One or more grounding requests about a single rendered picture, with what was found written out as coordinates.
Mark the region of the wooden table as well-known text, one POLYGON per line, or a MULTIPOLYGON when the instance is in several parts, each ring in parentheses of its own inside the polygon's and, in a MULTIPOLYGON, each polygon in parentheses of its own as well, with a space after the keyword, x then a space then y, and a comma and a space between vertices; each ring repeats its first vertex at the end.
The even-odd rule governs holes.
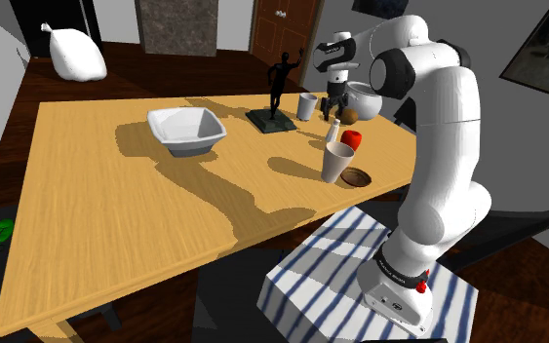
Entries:
POLYGON ((319 117, 260 133, 246 113, 265 95, 44 102, 0 292, 0 335, 30 328, 73 343, 68 320, 407 184, 414 136, 378 117, 353 165, 364 188, 320 177, 319 117), (226 128, 211 152, 176 158, 152 109, 210 108, 226 128))

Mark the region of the black human figure statue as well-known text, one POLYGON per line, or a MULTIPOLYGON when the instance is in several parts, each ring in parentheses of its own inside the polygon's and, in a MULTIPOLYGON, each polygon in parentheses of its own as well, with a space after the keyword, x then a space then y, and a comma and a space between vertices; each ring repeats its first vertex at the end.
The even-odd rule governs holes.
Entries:
POLYGON ((289 63, 289 53, 283 52, 281 61, 272 65, 267 71, 270 89, 270 106, 268 109, 254 109, 246 113, 248 119, 261 133, 288 132, 296 129, 293 121, 279 110, 281 96, 284 92, 289 73, 299 67, 304 49, 298 50, 299 57, 295 63, 289 63))

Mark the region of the blue striped robot stand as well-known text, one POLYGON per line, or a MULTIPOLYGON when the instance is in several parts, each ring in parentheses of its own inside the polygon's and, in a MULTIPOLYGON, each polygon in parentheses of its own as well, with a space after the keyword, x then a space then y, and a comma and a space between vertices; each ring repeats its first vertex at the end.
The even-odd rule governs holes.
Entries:
MULTIPOLYGON (((371 310, 356 280, 388 233, 356 207, 338 211, 266 275, 257 307, 288 343, 407 342, 412 335, 371 310)), ((439 263, 428 285, 433 321, 423 338, 470 343, 478 291, 439 263)))

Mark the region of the beige cup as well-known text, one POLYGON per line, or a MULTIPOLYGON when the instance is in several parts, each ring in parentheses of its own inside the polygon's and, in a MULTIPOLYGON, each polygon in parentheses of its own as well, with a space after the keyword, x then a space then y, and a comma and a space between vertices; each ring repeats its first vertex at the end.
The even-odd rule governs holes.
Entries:
POLYGON ((343 142, 328 142, 325 146, 321 178, 334 183, 354 158, 355 151, 343 142))

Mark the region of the brown saucer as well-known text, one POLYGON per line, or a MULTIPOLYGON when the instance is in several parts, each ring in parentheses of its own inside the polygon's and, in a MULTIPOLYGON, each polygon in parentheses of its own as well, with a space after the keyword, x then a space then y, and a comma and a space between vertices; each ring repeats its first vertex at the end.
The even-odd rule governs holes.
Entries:
POLYGON ((366 187, 372 183, 372 178, 365 171, 355 167, 345 168, 340 177, 344 182, 354 187, 366 187))

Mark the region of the brown wooden door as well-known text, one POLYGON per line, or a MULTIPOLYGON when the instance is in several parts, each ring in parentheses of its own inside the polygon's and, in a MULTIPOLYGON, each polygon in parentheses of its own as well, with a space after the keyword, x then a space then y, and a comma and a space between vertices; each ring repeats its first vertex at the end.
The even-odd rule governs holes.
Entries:
POLYGON ((322 1, 255 0, 250 53, 269 65, 283 52, 294 62, 300 48, 307 57, 322 1))

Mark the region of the dark blue wall picture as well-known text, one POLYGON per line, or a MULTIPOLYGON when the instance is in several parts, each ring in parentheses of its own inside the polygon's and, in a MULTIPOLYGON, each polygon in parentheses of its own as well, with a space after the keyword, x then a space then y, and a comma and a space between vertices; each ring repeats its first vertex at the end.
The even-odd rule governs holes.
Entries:
POLYGON ((351 10, 380 19, 393 19, 404 14, 410 0, 354 0, 351 10))

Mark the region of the green leaf-shaped thing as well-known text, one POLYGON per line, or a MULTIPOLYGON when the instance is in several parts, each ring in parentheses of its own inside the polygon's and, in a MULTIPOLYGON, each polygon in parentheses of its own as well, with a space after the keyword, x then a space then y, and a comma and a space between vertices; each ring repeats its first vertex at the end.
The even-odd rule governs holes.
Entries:
POLYGON ((5 218, 0 220, 0 244, 6 242, 13 234, 14 220, 5 218))

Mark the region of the white tied sack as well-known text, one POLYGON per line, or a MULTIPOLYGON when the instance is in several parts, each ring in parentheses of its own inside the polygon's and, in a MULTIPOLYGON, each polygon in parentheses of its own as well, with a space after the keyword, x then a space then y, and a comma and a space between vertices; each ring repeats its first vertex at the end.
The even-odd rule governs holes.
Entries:
POLYGON ((46 22, 40 29, 50 34, 50 54, 54 69, 63 80, 89 82, 107 75, 104 58, 96 43, 73 28, 52 29, 46 22))

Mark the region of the grey stone panel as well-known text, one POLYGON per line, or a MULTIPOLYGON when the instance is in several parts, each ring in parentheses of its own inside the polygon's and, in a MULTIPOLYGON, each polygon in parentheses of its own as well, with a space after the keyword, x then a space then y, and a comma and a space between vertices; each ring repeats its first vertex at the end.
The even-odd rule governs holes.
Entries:
POLYGON ((218 0, 135 0, 147 54, 215 57, 218 0))

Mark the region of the white cup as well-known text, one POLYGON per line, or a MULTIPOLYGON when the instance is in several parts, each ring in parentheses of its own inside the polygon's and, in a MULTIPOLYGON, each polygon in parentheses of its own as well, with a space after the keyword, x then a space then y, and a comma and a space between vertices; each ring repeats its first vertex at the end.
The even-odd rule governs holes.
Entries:
POLYGON ((311 93, 301 93, 298 96, 296 118, 301 121, 309 121, 315 109, 318 98, 311 93))

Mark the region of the white square bowl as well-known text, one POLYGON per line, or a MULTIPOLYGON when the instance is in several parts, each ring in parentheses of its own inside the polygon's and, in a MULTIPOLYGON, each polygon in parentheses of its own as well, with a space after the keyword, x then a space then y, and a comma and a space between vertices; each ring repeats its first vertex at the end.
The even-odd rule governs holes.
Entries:
POLYGON ((150 110, 147 122, 154 137, 174 157, 206 154, 227 136, 226 128, 215 113, 205 107, 150 110))

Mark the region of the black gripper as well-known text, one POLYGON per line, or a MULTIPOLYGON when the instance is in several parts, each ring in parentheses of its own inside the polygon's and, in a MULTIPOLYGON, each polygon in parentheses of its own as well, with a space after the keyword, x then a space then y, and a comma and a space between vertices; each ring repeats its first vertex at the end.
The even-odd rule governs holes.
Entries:
POLYGON ((328 97, 323 97, 321 99, 321 111, 323 112, 325 121, 329 120, 329 114, 332 108, 332 101, 337 101, 337 110, 335 112, 335 117, 337 119, 341 118, 343 111, 348 106, 346 84, 346 81, 327 83, 328 97))

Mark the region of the white round bowl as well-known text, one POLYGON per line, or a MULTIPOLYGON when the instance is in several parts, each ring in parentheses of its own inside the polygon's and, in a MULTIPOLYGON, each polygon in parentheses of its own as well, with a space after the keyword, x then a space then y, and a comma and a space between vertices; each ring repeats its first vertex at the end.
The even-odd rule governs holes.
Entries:
POLYGON ((359 121, 368 121, 377 116, 382 107, 382 97, 369 84, 348 81, 346 83, 348 107, 358 115, 359 121))

